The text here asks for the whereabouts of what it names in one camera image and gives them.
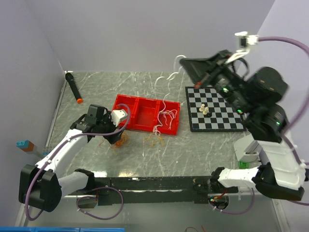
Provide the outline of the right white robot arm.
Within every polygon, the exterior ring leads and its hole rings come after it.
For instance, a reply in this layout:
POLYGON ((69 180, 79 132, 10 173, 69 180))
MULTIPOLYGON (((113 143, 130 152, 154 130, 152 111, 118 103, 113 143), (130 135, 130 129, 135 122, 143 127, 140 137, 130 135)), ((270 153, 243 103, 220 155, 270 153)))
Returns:
POLYGON ((255 188, 272 199, 300 201, 309 171, 295 157, 295 146, 285 134, 289 121, 279 101, 288 85, 279 72, 262 67, 245 79, 235 72, 228 50, 210 58, 182 58, 179 63, 195 88, 213 87, 238 114, 246 116, 244 126, 268 159, 250 169, 217 168, 211 175, 212 190, 255 188))

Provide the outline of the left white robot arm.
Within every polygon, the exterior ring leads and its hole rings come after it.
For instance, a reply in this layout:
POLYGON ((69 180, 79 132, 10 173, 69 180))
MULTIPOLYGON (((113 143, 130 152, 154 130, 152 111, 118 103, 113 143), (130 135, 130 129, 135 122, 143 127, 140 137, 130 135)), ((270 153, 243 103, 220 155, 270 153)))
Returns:
POLYGON ((35 165, 26 165, 20 173, 18 200, 25 207, 35 207, 52 212, 60 200, 80 190, 90 194, 95 190, 94 173, 77 169, 63 176, 64 170, 75 155, 96 136, 103 137, 110 144, 121 139, 128 124, 131 111, 125 104, 115 110, 92 104, 88 112, 72 123, 66 136, 55 148, 35 165))

